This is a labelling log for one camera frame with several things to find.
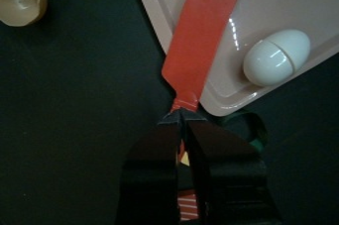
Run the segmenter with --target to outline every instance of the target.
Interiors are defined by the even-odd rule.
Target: black surface
[[[49,0],[37,24],[0,24],[4,224],[113,223],[124,155],[169,109],[162,59],[138,0]],[[333,56],[247,106],[287,225],[339,224],[337,67]]]

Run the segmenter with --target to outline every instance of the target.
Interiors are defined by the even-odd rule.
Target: spatula
[[[176,91],[172,110],[196,111],[219,42],[237,0],[187,0],[162,65]]]

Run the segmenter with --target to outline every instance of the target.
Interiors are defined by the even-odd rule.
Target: white egg
[[[309,39],[297,30],[273,33],[251,48],[244,59],[244,73],[257,86],[272,86],[287,80],[304,65]]]

